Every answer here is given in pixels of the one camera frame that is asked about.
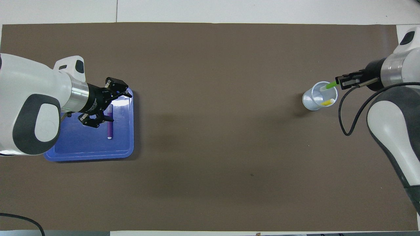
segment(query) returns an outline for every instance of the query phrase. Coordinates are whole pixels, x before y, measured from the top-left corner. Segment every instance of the blue plastic tray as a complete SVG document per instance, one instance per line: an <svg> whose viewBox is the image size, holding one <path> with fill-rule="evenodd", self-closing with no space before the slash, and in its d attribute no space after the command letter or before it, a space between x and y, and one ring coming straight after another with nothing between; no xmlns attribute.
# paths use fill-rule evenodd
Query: blue plastic tray
<svg viewBox="0 0 420 236"><path fill-rule="evenodd" d="M121 96L112 101L113 138L108 139L107 122L99 128L82 125L80 113L65 118L55 145L44 153L49 161L125 158L134 149L133 98Z"/></svg>

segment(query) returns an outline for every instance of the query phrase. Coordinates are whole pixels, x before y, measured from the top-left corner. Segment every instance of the black cable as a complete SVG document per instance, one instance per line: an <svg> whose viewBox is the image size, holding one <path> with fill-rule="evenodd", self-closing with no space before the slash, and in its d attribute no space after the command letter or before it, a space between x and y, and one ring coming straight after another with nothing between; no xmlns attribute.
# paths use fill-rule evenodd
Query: black cable
<svg viewBox="0 0 420 236"><path fill-rule="evenodd" d="M353 87L349 91L347 91L347 93L344 94L344 96L341 98L340 105L339 105L339 123L340 123L340 127L341 127L341 130L343 131L344 135L350 136L353 133L353 130L354 130L355 126L356 126L356 123L357 123L357 120L359 119L360 114L362 113L363 109L367 106L367 104L370 101L372 101L372 99L374 99L380 93L382 93L382 92L384 92L384 91L386 91L386 90L388 90L390 88L398 87L398 86L406 86L406 85L419 85L420 86L420 82L405 82L405 83L393 84L393 85L390 85L390 86L387 86L385 88L382 88L382 89L378 90L376 93L374 93L372 96L370 96L363 103L363 105L360 107L359 111L357 112L356 116L354 117L353 124L352 124L352 126L351 126L351 128L350 128L350 130L349 130L348 133L344 129L343 122L341 120L341 106L343 105L343 101L347 97L347 95L349 95L353 90L355 90L357 88L360 88L360 86L359 85L356 85L355 87Z"/></svg>
<svg viewBox="0 0 420 236"><path fill-rule="evenodd" d="M29 221L29 222L31 222L32 224L34 224L38 227L38 229L41 231L42 236L45 236L45 232L42 229L42 226L38 222L34 221L33 219L30 219L30 218L27 218L27 217L24 217L24 216L21 216L21 215L13 215L13 214L7 214L7 213L0 213L0 216L17 218L17 219Z"/></svg>

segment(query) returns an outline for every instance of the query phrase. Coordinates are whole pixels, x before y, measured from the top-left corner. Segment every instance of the clear plastic cup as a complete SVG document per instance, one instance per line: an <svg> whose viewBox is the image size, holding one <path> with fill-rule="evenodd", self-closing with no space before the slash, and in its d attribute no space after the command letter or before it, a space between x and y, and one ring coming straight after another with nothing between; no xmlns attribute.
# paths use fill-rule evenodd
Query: clear plastic cup
<svg viewBox="0 0 420 236"><path fill-rule="evenodd" d="M337 101L338 93L335 87L327 89L323 92L320 91L322 86L325 86L329 83L330 82L327 81L318 82L303 94L302 103L308 110L319 110L320 108L332 106L335 102L330 105L321 105L322 102L328 101L330 99Z"/></svg>

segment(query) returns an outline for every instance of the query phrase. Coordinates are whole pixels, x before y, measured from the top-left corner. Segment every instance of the yellow marker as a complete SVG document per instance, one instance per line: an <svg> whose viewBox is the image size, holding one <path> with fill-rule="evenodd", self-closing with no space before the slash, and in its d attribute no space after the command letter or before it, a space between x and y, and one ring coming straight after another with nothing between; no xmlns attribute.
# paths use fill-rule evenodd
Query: yellow marker
<svg viewBox="0 0 420 236"><path fill-rule="evenodd" d="M335 102L336 101L333 98L331 98L330 100L326 100L325 102L321 102L321 105L322 106L328 106L328 105L331 105L331 104L333 104Z"/></svg>

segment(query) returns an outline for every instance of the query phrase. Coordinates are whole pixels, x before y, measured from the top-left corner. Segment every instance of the brown mat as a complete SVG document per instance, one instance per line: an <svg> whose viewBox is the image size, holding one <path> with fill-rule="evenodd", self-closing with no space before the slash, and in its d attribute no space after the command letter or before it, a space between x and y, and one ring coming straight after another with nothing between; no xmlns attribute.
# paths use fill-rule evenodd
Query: brown mat
<svg viewBox="0 0 420 236"><path fill-rule="evenodd" d="M300 101L396 45L395 26L4 25L3 53L50 67L80 55L89 83L127 82L136 146L118 161L0 158L0 211L51 230L417 230L365 113L346 137L338 104L308 112ZM348 97L347 126L371 94Z"/></svg>

